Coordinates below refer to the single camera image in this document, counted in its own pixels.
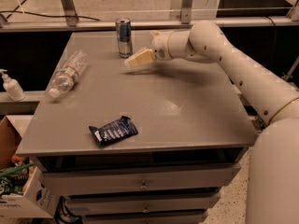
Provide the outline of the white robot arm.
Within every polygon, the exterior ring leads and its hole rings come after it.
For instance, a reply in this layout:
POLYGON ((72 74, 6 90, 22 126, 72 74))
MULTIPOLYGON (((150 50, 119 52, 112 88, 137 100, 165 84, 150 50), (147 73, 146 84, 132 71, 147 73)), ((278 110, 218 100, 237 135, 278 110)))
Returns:
POLYGON ((212 21, 154 32, 150 46, 125 64, 176 58, 217 63, 266 124, 249 163, 246 224, 299 224, 299 91, 232 45, 212 21))

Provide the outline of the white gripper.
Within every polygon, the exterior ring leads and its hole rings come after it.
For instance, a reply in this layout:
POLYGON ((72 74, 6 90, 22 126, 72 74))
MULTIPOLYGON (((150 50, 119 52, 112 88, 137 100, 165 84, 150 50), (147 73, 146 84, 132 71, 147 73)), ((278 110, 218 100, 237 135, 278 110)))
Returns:
POLYGON ((149 64, 155 59, 161 61, 169 61, 172 59, 168 45, 168 40, 172 32, 152 31, 151 34, 151 49, 142 48, 135 54, 128 57, 124 61, 126 67, 137 67, 140 65, 149 64))

